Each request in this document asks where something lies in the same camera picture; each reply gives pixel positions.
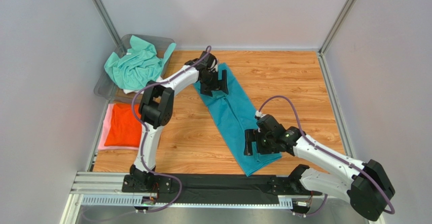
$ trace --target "wooden tabletop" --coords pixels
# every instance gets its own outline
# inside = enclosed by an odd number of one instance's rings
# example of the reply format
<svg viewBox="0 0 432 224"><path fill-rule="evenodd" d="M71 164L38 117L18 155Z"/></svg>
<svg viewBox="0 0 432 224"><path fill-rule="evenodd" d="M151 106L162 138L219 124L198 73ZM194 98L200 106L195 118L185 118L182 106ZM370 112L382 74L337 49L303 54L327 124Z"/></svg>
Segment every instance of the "wooden tabletop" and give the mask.
<svg viewBox="0 0 432 224"><path fill-rule="evenodd" d="M165 77L178 71L201 51L176 51ZM329 96L315 52L213 51L227 63L255 108L273 95L294 103L303 130L328 147L344 153ZM290 105L269 102L263 112L288 128L297 126ZM100 151L93 171L129 172L137 151ZM289 174L299 164L315 165L287 153L255 174ZM244 174L193 86L174 99L171 121L165 126L156 154L156 170L164 173Z"/></svg>

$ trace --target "transparent container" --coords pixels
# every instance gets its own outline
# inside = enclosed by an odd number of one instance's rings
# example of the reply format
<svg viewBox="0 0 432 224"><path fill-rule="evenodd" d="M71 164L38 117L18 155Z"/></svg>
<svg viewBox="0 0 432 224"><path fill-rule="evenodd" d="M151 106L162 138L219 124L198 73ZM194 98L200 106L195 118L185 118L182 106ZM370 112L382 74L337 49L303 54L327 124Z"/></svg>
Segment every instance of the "transparent container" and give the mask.
<svg viewBox="0 0 432 224"><path fill-rule="evenodd" d="M119 58L123 57L126 54L127 50L131 48L130 38L133 35L155 45L156 51L158 52L157 56L159 58L163 58L163 55L167 50L168 46L174 42L173 39L169 39L169 38L159 38L157 36L148 36L148 35L127 34L122 37L121 43L114 50L114 52L117 53ZM165 75L170 60L171 60L171 56L168 58L168 60L166 61L162 69L162 74L161 74L162 77ZM105 70L103 71L101 77L96 83L96 86L94 87L94 94L96 96L104 97L107 100L123 102L123 103L131 103L132 98L135 95L135 93L125 94L122 89L120 89L116 84L114 84L114 82L105 72Z"/></svg>

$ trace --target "folded teal cloth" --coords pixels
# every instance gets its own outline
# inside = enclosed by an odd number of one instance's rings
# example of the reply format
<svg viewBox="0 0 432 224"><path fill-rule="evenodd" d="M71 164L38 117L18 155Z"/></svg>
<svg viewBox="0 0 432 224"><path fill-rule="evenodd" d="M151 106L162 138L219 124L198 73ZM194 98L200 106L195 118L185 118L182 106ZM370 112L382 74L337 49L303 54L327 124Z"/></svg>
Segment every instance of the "folded teal cloth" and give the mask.
<svg viewBox="0 0 432 224"><path fill-rule="evenodd" d="M168 46L163 59L158 58L153 44L136 36L130 38L131 48L122 58L112 53L105 63L105 71L121 89L140 90L147 82L161 75L163 67L175 49L175 43Z"/></svg>
<svg viewBox="0 0 432 224"><path fill-rule="evenodd" d="M227 70L227 83L229 95L222 91L214 91L213 97L201 95L199 82L194 84L204 104L225 140L228 148L233 154L246 176L267 166L281 158L280 154L261 155L257 153L257 145L254 143L253 155L245 156L244 131L245 129L258 129L255 119L255 107L249 100L243 88L232 74L227 64L219 64L219 78L222 70Z"/></svg>

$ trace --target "folded orange cloth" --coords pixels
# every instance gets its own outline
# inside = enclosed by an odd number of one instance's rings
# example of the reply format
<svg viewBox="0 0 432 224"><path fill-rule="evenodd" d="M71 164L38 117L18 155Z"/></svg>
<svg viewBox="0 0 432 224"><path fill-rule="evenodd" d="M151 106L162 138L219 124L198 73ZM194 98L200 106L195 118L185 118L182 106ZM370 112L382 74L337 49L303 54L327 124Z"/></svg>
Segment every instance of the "folded orange cloth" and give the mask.
<svg viewBox="0 0 432 224"><path fill-rule="evenodd" d="M134 106L136 114L139 104ZM132 114L130 104L114 104L111 116L111 128L105 146L139 147L141 140L141 123Z"/></svg>

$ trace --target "turquoise cloth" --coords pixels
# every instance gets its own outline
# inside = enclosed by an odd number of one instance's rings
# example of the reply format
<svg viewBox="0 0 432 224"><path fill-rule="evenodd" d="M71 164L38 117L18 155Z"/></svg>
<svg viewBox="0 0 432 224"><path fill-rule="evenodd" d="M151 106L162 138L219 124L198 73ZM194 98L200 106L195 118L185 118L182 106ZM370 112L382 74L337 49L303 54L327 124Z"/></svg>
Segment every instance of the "turquoise cloth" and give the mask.
<svg viewBox="0 0 432 224"><path fill-rule="evenodd" d="M122 58L112 53L105 63L105 71L121 89L140 90L147 82L161 75L163 67L175 49L175 43L168 46L163 59L158 58L153 44L136 36L130 38L131 48Z"/></svg>
<svg viewBox="0 0 432 224"><path fill-rule="evenodd" d="M276 161L282 156L278 154L261 155L257 153L257 145L253 143L253 156L245 156L244 131L245 129L258 129L255 119L255 107L249 100L243 88L232 74L230 68L225 64L219 64L219 78L222 77L223 69L227 70L227 83L229 95L222 91L213 91L213 97L201 95L199 82L194 84L195 89L201 96L208 110L225 140L228 148L233 154L246 176Z"/></svg>

